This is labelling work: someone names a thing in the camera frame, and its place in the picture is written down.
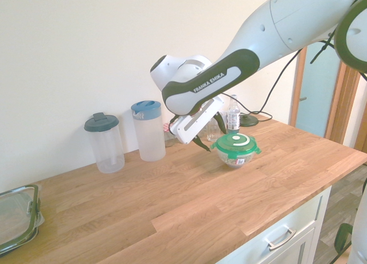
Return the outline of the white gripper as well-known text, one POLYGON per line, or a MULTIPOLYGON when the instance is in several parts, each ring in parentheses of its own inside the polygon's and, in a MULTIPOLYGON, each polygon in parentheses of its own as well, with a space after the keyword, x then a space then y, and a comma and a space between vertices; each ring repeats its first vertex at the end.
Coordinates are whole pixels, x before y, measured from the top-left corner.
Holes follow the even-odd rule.
POLYGON ((199 147, 210 152, 210 148, 206 146, 197 134, 206 126, 206 124, 215 118, 220 131, 227 133, 226 125, 219 110, 224 105, 224 101, 220 96, 215 96, 204 103, 200 110, 193 116, 180 116, 178 120, 170 126, 170 131, 175 135, 181 143, 188 144, 193 141, 199 147))

